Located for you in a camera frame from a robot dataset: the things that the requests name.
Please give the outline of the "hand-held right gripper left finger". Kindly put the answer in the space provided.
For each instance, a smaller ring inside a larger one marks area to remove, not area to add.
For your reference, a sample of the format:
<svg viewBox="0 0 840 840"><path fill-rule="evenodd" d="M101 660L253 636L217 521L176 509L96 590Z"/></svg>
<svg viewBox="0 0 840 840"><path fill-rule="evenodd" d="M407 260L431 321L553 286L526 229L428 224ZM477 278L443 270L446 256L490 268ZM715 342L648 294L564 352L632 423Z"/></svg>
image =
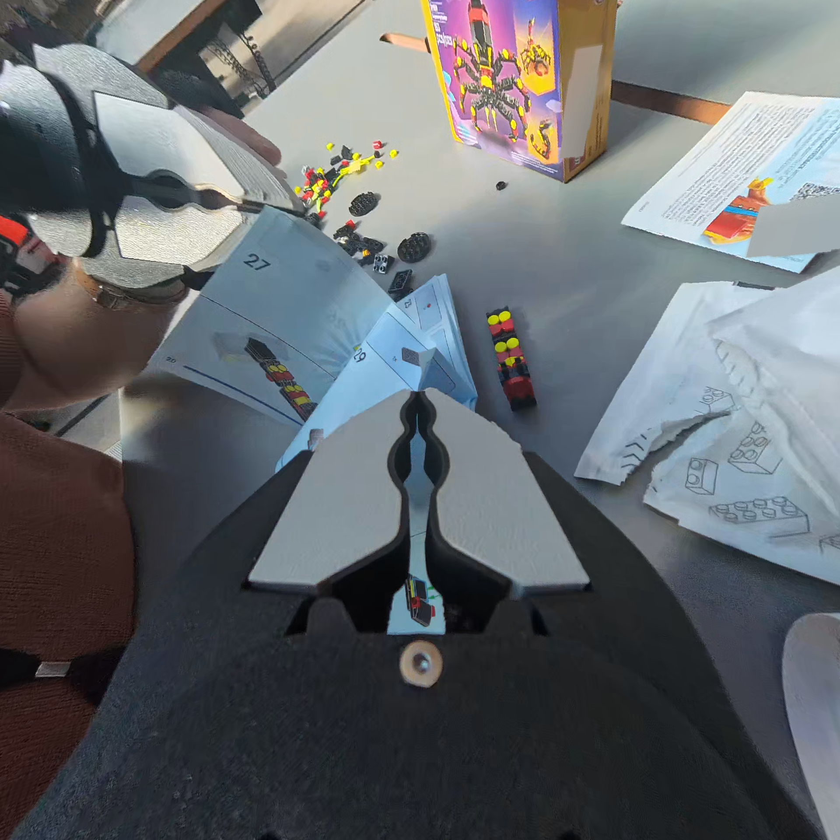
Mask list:
<svg viewBox="0 0 840 840"><path fill-rule="evenodd" d="M248 575L251 587L332 597L356 629L384 634L410 569L416 392L386 397L309 454L289 501Z"/></svg>

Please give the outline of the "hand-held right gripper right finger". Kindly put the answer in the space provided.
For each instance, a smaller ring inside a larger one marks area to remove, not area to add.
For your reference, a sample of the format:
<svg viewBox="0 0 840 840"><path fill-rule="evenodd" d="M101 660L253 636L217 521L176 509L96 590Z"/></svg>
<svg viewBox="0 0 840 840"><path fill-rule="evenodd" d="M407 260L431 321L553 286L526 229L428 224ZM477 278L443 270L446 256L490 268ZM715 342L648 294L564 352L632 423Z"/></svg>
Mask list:
<svg viewBox="0 0 840 840"><path fill-rule="evenodd" d="M447 634L482 633L504 601L590 585L522 447L501 427L430 388L418 394L418 432L433 484L425 562Z"/></svg>

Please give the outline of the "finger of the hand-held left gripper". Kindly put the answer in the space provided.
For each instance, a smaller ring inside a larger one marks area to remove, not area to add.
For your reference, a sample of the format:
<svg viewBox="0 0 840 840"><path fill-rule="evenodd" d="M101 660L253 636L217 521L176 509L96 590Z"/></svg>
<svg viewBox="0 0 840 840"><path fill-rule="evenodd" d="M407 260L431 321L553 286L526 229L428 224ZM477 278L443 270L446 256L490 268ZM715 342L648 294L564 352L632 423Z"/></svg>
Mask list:
<svg viewBox="0 0 840 840"><path fill-rule="evenodd" d="M236 206L206 209L188 204L163 209L127 196L114 220L121 257L186 267L217 267L231 256L258 215Z"/></svg>
<svg viewBox="0 0 840 840"><path fill-rule="evenodd" d="M195 190L244 198L244 187L180 113L95 92L98 128L120 169L140 177L169 173Z"/></svg>

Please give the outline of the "light blue instruction booklet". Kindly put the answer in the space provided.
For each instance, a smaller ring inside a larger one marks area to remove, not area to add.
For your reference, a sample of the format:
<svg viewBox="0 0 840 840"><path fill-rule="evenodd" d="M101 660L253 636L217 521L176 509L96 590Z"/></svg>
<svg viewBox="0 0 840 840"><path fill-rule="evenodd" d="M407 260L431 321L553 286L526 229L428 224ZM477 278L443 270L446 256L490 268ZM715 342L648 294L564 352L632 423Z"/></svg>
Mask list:
<svg viewBox="0 0 840 840"><path fill-rule="evenodd" d="M395 393L434 387L470 410L477 399L446 276L394 302L324 234L275 211L213 274L150 367L225 399L187 406L190 436L167 459L195 532Z"/></svg>

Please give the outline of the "person's left forearm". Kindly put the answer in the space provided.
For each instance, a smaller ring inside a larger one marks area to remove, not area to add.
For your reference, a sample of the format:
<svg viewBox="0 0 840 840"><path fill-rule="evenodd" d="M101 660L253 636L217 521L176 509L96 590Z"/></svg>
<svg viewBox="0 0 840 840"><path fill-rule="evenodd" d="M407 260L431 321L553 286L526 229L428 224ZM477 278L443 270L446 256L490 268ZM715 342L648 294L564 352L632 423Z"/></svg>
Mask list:
<svg viewBox="0 0 840 840"><path fill-rule="evenodd" d="M21 301L2 291L2 410L59 408L117 391L143 371L175 313L174 305L104 308L68 277Z"/></svg>

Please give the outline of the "grey desk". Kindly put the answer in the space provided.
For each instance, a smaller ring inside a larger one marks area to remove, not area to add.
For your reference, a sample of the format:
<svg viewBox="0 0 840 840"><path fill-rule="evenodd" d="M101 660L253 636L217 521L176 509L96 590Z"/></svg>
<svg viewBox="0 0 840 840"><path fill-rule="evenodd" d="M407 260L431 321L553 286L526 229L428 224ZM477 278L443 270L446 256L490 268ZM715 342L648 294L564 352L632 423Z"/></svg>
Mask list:
<svg viewBox="0 0 840 840"><path fill-rule="evenodd" d="M708 127L614 103L607 152L569 184L455 143L434 63L388 45L422 35L419 2L374 2L248 114L298 180L327 142L399 155L353 178L381 202L371 236L434 241L416 284L446 274L483 416L586 495L641 550L688 613L751 739L809 818L816 810L784 710L790 626L838 611L838 588L704 539L643 503L657 452L620 487L573 477L580 456L679 284L783 287L792 276L622 226L626 211ZM498 192L495 184L507 182ZM537 406L513 412L497 375L487 313L511 310Z"/></svg>

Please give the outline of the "person's left hand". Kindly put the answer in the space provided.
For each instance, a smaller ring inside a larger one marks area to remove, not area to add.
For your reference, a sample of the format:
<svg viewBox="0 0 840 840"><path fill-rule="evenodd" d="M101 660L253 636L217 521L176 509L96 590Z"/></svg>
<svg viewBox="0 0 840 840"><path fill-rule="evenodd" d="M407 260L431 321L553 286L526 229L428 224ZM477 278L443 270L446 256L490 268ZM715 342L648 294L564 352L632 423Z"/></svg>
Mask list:
<svg viewBox="0 0 840 840"><path fill-rule="evenodd" d="M196 113L216 132L248 148L268 165L278 167L281 161L280 150L242 119L211 107L201 108Z"/></svg>

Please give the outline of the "red yellow black brick build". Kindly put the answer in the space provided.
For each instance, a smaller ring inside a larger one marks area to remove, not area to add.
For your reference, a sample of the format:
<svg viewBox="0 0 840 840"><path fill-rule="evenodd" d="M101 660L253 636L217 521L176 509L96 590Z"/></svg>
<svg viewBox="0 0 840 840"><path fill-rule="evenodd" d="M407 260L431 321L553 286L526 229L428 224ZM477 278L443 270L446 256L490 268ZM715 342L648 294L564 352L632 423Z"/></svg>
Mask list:
<svg viewBox="0 0 840 840"><path fill-rule="evenodd" d="M510 409L520 412L537 406L529 366L511 310L489 311L486 323L497 359L498 380Z"/></svg>

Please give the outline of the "pile of small toy bricks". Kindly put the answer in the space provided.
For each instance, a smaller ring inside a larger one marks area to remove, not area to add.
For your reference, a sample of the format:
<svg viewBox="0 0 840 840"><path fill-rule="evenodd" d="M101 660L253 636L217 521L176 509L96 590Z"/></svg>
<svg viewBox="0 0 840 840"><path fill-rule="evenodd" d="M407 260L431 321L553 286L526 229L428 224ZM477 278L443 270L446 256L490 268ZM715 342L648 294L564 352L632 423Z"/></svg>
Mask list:
<svg viewBox="0 0 840 840"><path fill-rule="evenodd" d="M374 141L369 153L358 152L344 144L338 147L328 143L326 151L333 153L326 166L304 165L301 181L293 187L294 195L300 199L304 218L310 224L319 226L326 216L326 205L332 200L338 187L348 178L370 170L378 171L385 159L395 159L399 150L382 141Z"/></svg>

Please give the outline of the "torn white paper bag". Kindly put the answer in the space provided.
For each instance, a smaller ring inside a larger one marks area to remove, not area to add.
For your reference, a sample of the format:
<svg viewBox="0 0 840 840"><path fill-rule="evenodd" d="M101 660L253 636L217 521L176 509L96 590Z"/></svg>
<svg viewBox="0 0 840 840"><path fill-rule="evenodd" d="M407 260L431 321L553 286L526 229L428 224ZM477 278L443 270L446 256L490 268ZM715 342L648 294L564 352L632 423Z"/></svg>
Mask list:
<svg viewBox="0 0 840 840"><path fill-rule="evenodd" d="M765 289L682 284L617 389L574 476L622 485L656 450L707 418L739 409L708 323L765 298Z"/></svg>

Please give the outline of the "person in brown sweater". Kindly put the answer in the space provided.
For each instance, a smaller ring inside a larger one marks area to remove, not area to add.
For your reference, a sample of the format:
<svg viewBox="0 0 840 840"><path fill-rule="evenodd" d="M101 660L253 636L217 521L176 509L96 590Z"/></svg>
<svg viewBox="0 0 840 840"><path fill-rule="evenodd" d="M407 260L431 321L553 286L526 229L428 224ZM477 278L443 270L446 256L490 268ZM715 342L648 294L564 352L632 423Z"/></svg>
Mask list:
<svg viewBox="0 0 840 840"><path fill-rule="evenodd" d="M120 463L2 410L2 838L87 732L133 602Z"/></svg>

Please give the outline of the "white brick print paper bag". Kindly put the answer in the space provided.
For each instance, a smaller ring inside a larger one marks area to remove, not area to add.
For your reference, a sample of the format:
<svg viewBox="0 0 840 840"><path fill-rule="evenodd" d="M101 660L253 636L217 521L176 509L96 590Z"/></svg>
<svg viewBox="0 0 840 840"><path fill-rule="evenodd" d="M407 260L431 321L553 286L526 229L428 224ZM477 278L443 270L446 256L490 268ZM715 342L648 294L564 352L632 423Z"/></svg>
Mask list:
<svg viewBox="0 0 840 840"><path fill-rule="evenodd" d="M839 582L834 268L710 322L738 409L654 469L645 503L690 531Z"/></svg>

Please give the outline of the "purple spider toy box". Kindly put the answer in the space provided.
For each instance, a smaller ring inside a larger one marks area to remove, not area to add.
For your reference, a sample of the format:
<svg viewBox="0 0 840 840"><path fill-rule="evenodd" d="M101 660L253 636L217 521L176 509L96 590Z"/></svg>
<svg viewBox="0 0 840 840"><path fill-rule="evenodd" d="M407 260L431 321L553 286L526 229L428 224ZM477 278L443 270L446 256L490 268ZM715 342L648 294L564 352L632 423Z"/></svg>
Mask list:
<svg viewBox="0 0 840 840"><path fill-rule="evenodd" d="M457 142L561 183L605 152L618 2L422 6Z"/></svg>

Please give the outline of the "white printed text leaflet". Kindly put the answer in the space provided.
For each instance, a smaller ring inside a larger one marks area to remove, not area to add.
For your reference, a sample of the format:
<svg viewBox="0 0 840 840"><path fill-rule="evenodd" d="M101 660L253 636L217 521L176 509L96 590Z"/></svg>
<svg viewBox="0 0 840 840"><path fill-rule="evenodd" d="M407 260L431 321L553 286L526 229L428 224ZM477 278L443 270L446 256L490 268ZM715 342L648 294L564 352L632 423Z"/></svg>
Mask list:
<svg viewBox="0 0 840 840"><path fill-rule="evenodd" d="M838 195L839 100L748 91L622 224L800 275L816 252L749 255L760 212Z"/></svg>

